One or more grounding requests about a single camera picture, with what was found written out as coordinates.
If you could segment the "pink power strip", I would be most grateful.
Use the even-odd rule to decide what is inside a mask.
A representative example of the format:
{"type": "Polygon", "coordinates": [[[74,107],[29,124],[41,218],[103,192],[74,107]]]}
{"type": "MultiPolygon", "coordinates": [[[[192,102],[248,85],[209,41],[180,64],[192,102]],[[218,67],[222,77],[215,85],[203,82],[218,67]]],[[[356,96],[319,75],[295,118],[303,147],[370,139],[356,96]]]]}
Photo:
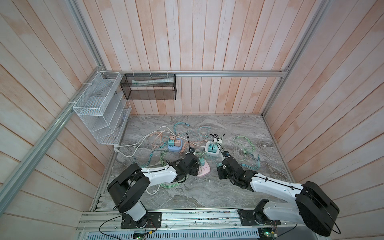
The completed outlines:
{"type": "Polygon", "coordinates": [[[205,162],[203,166],[199,166],[197,177],[200,178],[200,177],[206,176],[207,174],[210,173],[210,171],[211,171],[210,165],[207,162],[205,162]]]}

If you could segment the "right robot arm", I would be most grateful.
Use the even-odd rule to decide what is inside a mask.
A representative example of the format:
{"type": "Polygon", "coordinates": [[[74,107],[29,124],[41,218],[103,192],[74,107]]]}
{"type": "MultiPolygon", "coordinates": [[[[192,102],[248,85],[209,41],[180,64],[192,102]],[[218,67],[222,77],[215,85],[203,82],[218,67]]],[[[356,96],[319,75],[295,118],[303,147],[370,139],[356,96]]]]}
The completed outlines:
{"type": "Polygon", "coordinates": [[[287,221],[306,225],[324,237],[330,236],[337,226],[340,209],[316,183],[307,181],[305,184],[294,184],[244,170],[230,155],[223,158],[218,174],[221,180],[229,179],[241,189],[282,200],[276,203],[263,199],[252,211],[239,209],[243,226],[273,225],[278,221],[287,221]]]}

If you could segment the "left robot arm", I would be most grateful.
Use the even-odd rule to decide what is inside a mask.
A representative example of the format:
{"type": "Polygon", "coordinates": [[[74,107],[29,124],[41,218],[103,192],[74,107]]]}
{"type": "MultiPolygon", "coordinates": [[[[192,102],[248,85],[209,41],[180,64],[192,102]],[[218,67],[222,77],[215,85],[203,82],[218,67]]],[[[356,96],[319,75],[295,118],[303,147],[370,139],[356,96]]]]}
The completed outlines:
{"type": "Polygon", "coordinates": [[[147,220],[148,211],[140,198],[148,187],[164,183],[183,183],[186,176],[197,176],[200,160],[193,153],[158,168],[141,168],[132,164],[107,187],[119,213],[127,214],[136,222],[147,220]]]}

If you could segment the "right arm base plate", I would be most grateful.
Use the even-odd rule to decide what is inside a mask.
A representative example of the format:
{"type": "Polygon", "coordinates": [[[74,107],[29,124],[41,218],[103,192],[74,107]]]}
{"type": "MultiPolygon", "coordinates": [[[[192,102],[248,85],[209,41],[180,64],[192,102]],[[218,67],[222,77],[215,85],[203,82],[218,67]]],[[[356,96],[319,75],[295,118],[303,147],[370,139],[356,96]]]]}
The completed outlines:
{"type": "Polygon", "coordinates": [[[278,226],[281,225],[281,221],[272,221],[266,217],[263,212],[257,212],[256,210],[244,210],[238,209],[241,225],[242,226],[278,226]]]}

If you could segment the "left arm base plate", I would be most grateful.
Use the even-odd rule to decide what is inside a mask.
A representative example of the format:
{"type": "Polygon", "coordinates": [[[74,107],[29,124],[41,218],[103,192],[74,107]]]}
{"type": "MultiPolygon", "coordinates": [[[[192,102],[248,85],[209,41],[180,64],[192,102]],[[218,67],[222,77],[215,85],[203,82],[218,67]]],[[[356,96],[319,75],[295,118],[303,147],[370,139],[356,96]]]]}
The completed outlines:
{"type": "Polygon", "coordinates": [[[149,212],[138,221],[134,221],[130,215],[124,213],[122,215],[121,229],[143,229],[143,228],[158,229],[161,227],[161,223],[162,223],[161,212],[149,212]]]}

